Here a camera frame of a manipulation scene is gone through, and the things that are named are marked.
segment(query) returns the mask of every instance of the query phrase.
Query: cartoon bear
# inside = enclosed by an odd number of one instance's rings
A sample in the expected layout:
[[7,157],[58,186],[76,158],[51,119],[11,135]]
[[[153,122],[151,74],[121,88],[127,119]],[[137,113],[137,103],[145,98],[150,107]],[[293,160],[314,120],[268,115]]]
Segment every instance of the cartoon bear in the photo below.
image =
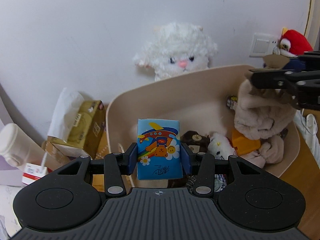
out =
[[146,151],[151,152],[156,148],[155,157],[167,157],[167,148],[172,141],[172,138],[157,138],[155,142],[146,147]]
[[168,153],[167,153],[166,147],[164,147],[163,145],[158,146],[156,148],[155,156],[156,157],[167,157]]

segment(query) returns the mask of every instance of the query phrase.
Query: beige storage bin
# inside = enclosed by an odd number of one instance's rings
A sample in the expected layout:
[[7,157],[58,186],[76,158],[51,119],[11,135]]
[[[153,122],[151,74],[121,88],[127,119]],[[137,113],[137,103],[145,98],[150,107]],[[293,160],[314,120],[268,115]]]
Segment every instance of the beige storage bin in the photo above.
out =
[[[220,132],[231,138],[234,112],[227,109],[226,99],[237,95],[244,73],[252,66],[233,65],[211,68],[195,73],[154,82],[125,92],[108,106],[106,114],[107,138],[110,152],[118,151],[120,143],[127,149],[137,141],[137,121],[145,118],[180,121],[180,134],[188,130],[205,135]],[[284,158],[265,169],[280,177],[298,156],[300,140],[293,123],[284,140]],[[147,187],[150,183],[137,181],[135,186]],[[152,181],[152,187],[165,187],[166,182]]]

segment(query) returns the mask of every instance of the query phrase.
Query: tissue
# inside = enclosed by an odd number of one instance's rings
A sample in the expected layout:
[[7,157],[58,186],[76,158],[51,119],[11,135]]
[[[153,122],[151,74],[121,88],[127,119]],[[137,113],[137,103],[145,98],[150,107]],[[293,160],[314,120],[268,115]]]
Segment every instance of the tissue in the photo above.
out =
[[66,142],[83,102],[84,98],[78,92],[64,88],[54,109],[48,136]]

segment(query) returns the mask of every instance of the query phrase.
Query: circular pad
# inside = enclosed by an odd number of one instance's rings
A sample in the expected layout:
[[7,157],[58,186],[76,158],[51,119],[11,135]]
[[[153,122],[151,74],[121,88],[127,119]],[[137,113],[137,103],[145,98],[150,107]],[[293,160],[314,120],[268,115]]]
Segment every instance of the circular pad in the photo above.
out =
[[47,209],[62,208],[71,203],[73,194],[63,188],[49,188],[40,192],[36,197],[39,206]]
[[245,195],[247,202],[262,209],[271,209],[279,206],[282,202],[282,196],[279,192],[269,188],[255,188]]

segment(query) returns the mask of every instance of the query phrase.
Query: white plush toy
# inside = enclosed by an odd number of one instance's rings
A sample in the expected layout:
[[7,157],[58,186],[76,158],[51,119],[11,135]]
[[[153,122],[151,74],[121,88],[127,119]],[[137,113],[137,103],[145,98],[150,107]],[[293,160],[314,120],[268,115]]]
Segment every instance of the white plush toy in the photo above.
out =
[[216,159],[227,160],[229,155],[235,155],[235,149],[230,145],[227,137],[220,133],[213,133],[210,136],[208,153],[213,154]]
[[139,67],[155,70],[155,81],[208,68],[209,56],[217,44],[192,24],[170,23],[155,29],[155,41],[143,48],[133,61]]

